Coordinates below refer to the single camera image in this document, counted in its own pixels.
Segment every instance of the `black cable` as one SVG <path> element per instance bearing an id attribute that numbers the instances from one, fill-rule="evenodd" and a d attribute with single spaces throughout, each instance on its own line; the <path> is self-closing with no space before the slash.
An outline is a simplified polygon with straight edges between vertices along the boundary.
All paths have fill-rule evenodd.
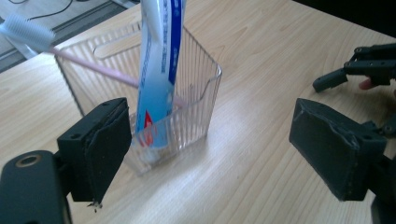
<path id="1" fill-rule="evenodd" d="M 28 0 L 23 0 L 23 1 L 21 1 L 21 2 L 14 2 L 14 1 L 12 1 L 12 0 L 8 0 L 8 2 L 10 2 L 10 3 L 12 3 L 12 4 L 22 4 L 22 3 L 24 3 L 24 2 L 27 2 Z"/>
<path id="2" fill-rule="evenodd" d="M 62 9 L 60 11 L 57 11 L 57 12 L 54 12 L 54 13 L 47 14 L 47 15 L 32 17 L 32 18 L 28 19 L 28 21 L 32 21 L 32 20 L 36 20 L 36 19 L 40 19 L 40 18 L 44 18 L 44 17 L 48 17 L 48 16 L 53 16 L 53 15 L 59 14 L 59 13 L 65 11 L 65 10 L 67 10 L 70 7 L 70 5 L 72 5 L 72 3 L 73 3 L 73 0 L 70 0 L 69 4 L 64 9 Z"/>

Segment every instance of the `plastic container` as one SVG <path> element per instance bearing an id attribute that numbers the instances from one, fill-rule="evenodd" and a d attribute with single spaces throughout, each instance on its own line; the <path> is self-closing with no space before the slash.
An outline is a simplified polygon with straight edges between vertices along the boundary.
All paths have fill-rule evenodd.
<path id="1" fill-rule="evenodd" d="M 79 58 L 120 70 L 131 77 L 139 76 L 140 23 L 133 23 L 109 33 L 95 36 L 63 48 Z M 137 89 L 104 77 L 89 69 L 55 57 L 73 93 L 82 115 L 104 101 L 126 97 L 130 107 L 131 130 L 134 132 Z M 174 108 L 171 115 L 152 126 L 133 133 L 130 150 L 124 162 L 143 174 L 175 156 L 185 147 L 207 134 L 221 78 L 220 66 L 195 38 L 183 30 L 175 94 L 187 106 Z M 167 148 L 152 152 L 146 144 L 156 127 L 166 127 Z"/>

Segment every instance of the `pink toothbrush handle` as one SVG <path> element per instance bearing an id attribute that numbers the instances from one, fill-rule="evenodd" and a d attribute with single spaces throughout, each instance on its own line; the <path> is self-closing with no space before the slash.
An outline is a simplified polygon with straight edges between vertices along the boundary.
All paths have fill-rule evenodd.
<path id="1" fill-rule="evenodd" d="M 73 63 L 77 63 L 77 64 L 79 64 L 79 65 L 81 65 L 83 67 L 89 68 L 92 71 L 95 71 L 95 72 L 98 72 L 98 73 L 100 73 L 102 75 L 105 75 L 107 77 L 111 77 L 113 79 L 116 79 L 117 81 L 126 83 L 126 84 L 128 84 L 130 86 L 133 86 L 135 88 L 139 87 L 138 80 L 136 78 L 129 77 L 129 76 L 123 74 L 122 72 L 118 71 L 118 70 L 111 69 L 111 68 L 108 68 L 108 67 L 104 67 L 104 66 L 96 64 L 96 63 L 90 63 L 88 61 L 82 60 L 82 59 L 80 59 L 78 57 L 75 57 L 75 56 L 73 56 L 71 54 L 68 54 L 68 53 L 66 53 L 64 51 L 61 51 L 61 50 L 58 50 L 58 49 L 55 49 L 55 48 L 49 49 L 49 52 L 53 53 L 55 55 L 58 55 L 60 57 L 63 57 L 63 58 L 65 58 L 65 59 L 67 59 L 67 60 L 69 60 L 69 61 L 71 61 Z"/>

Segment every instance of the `blue and white toothpaste tube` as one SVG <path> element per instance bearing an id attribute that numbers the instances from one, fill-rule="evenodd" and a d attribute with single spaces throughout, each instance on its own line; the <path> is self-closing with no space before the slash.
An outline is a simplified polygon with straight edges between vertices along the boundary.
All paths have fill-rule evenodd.
<path id="1" fill-rule="evenodd" d="M 137 133 L 172 113 L 184 8 L 184 0 L 141 1 L 142 44 L 135 125 Z M 164 125 L 145 133 L 144 141 L 146 146 L 153 149 L 165 148 L 167 137 Z"/>

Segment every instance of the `wood grain surface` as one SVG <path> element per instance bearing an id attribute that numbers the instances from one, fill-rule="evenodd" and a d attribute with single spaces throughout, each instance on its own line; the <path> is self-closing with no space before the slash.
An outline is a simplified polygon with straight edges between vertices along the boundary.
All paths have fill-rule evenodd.
<path id="1" fill-rule="evenodd" d="M 66 46 L 140 18 L 133 7 Z M 188 0 L 185 25 L 223 70 L 206 139 L 143 176 L 123 164 L 94 213 L 69 198 L 75 223 L 371 223 L 363 202 L 340 203 L 289 142 L 296 98 L 382 124 L 391 87 L 360 91 L 363 77 L 323 93 L 312 82 L 353 49 L 394 38 L 287 0 Z M 49 55 L 0 74 L 0 166 L 22 152 L 55 151 L 80 116 Z M 396 154 L 389 141 L 386 154 Z"/>

